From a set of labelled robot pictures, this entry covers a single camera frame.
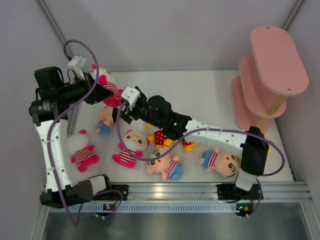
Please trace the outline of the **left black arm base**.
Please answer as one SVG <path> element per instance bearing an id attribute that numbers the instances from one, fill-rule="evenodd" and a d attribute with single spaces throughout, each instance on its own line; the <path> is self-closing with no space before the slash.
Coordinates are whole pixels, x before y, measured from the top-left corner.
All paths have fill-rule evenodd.
<path id="1" fill-rule="evenodd" d="M 119 201 L 121 194 L 123 201 L 128 199 L 129 186 L 127 184 L 113 184 L 110 189 L 99 191 L 94 197 L 94 201 Z"/>

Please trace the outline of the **boy plush black hair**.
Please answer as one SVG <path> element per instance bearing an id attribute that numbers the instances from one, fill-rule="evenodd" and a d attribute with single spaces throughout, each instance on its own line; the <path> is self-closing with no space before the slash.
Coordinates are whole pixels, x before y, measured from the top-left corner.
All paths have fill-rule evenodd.
<path id="1" fill-rule="evenodd" d="M 106 106 L 99 112 L 99 121 L 95 126 L 95 131 L 103 136 L 108 136 L 113 131 L 116 123 L 118 109 L 116 107 Z"/>

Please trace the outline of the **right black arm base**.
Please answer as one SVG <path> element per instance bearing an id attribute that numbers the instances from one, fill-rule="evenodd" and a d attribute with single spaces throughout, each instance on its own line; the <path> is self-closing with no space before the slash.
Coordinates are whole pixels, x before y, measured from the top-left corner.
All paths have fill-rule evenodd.
<path id="1" fill-rule="evenodd" d="M 263 199 L 262 190 L 257 183 L 253 184 L 249 191 L 242 190 L 231 183 L 218 184 L 217 194 L 219 200 L 228 203 L 236 203 L 242 200 L 252 201 Z"/>

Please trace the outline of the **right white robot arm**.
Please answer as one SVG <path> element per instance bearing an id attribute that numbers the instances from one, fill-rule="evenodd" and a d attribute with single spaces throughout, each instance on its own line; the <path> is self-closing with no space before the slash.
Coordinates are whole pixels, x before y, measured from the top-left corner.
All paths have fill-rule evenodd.
<path id="1" fill-rule="evenodd" d="M 164 135 L 173 141 L 206 144 L 241 157 L 240 170 L 233 186 L 238 198 L 244 199 L 250 195 L 256 178 L 264 174 L 270 142 L 259 128 L 251 126 L 247 131 L 220 129 L 202 123 L 174 112 L 172 105 L 160 95 L 147 98 L 137 86 L 127 86 L 120 97 L 118 117 L 128 124 L 132 120 L 142 120 L 162 129 Z"/>

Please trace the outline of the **pink panda plush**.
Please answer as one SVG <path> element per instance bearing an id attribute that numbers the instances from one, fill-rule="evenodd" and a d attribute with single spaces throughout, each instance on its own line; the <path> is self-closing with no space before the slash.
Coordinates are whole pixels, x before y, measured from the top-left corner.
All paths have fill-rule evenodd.
<path id="1" fill-rule="evenodd" d="M 147 150 L 150 142 L 147 135 L 141 131 L 128 130 L 122 138 L 123 143 L 119 143 L 119 154 L 113 154 L 112 159 L 129 169 L 136 165 L 136 157 L 141 158 L 143 153 Z"/>
<path id="2" fill-rule="evenodd" d="M 95 146 L 91 144 L 85 129 L 72 134 L 67 138 L 71 163 L 75 164 L 78 171 L 84 173 L 90 165 L 100 161 L 100 157 L 94 153 Z"/>
<path id="3" fill-rule="evenodd" d="M 119 107 L 121 105 L 121 93 L 123 89 L 118 88 L 118 82 L 111 72 L 104 67 L 99 67 L 98 69 L 98 84 L 113 92 L 113 95 L 105 98 L 103 103 L 109 107 Z"/>

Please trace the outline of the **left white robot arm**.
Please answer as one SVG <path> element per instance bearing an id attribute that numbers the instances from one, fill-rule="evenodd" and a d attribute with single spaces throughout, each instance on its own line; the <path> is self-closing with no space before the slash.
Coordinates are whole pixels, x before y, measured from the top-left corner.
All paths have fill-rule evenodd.
<path id="1" fill-rule="evenodd" d="M 102 200 L 109 199 L 113 187 L 105 174 L 78 180 L 71 163 L 68 148 L 67 109 L 74 103 L 85 101 L 95 104 L 113 95 L 113 92 L 96 85 L 89 73 L 84 79 L 68 84 L 62 80 L 62 71 L 56 66 L 34 72 L 38 84 L 36 99 L 29 107 L 29 114 L 41 140 L 45 160 L 45 192 L 40 203 L 53 208 L 64 208 L 93 200 L 97 194 Z"/>

